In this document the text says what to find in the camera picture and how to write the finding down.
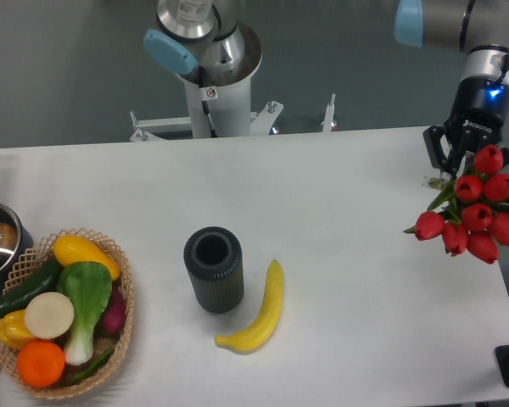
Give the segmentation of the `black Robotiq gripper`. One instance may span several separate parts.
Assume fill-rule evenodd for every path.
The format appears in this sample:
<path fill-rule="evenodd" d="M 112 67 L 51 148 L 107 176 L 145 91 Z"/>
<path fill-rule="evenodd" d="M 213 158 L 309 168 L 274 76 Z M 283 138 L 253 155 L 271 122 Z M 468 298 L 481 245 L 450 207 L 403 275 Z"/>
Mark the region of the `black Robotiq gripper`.
<path fill-rule="evenodd" d="M 500 144 L 508 109 L 507 84 L 483 77 L 461 81 L 444 127 L 432 125 L 422 133 L 432 167 L 442 176 L 455 177 L 454 158 Z M 501 168 L 505 168 L 509 165 L 509 148 L 499 150 Z"/>

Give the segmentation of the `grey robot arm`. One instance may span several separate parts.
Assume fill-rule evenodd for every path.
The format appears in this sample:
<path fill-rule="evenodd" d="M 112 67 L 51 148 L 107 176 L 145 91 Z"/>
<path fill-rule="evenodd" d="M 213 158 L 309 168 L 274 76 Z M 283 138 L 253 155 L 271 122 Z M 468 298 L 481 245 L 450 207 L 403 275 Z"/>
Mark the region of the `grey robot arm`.
<path fill-rule="evenodd" d="M 467 56 L 448 119 L 422 134 L 431 165 L 452 180 L 480 149 L 502 142 L 509 109 L 509 1 L 401 1 L 394 37 Z"/>

